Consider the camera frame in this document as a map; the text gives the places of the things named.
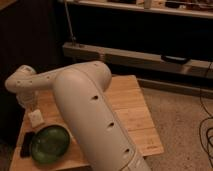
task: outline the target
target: wire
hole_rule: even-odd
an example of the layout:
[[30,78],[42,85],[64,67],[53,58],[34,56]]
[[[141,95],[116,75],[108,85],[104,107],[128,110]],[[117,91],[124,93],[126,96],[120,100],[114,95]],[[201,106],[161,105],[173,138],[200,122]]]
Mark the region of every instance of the wire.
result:
[[[212,62],[210,62],[208,68],[206,69],[205,73],[204,73],[204,78],[207,78],[207,75],[209,73],[209,70],[211,69],[211,65]],[[209,112],[209,110],[207,109],[207,107],[205,106],[203,99],[202,99],[202,88],[200,86],[200,103],[201,103],[201,107],[204,109],[204,111],[209,115],[208,118],[203,119],[200,122],[199,125],[199,138],[200,138],[200,143],[201,143],[201,147],[203,148],[203,150],[206,152],[208,158],[209,158],[209,162],[211,164],[211,167],[213,168],[213,154],[211,154],[211,151],[213,151],[213,127],[210,126],[209,128],[206,128],[205,131],[205,139],[202,136],[202,130],[204,128],[204,124],[208,123],[209,121],[213,121],[213,115]]]
[[[210,62],[208,68],[206,69],[205,73],[204,73],[204,78],[207,77],[208,73],[209,73],[209,70],[211,69],[211,65],[212,65],[212,62]],[[205,112],[210,116],[212,117],[213,115],[208,111],[208,109],[206,108],[204,102],[203,102],[203,99],[202,99],[202,88],[200,86],[200,93],[199,93],[199,97],[200,97],[200,103],[201,103],[201,106],[202,108],[205,110]]]

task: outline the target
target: wooden table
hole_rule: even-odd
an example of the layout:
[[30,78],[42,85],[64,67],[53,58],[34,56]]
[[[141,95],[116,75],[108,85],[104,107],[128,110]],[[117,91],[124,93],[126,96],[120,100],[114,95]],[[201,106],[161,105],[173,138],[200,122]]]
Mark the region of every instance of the wooden table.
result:
[[[162,153],[163,146],[135,76],[113,77],[105,95],[143,156]],[[38,109],[43,114],[45,124],[33,129],[25,114],[10,171],[62,170],[87,166],[88,162],[75,140],[66,154],[51,165],[39,166],[30,157],[20,157],[21,145],[26,132],[38,131],[52,124],[67,128],[54,103],[51,91],[39,92]]]

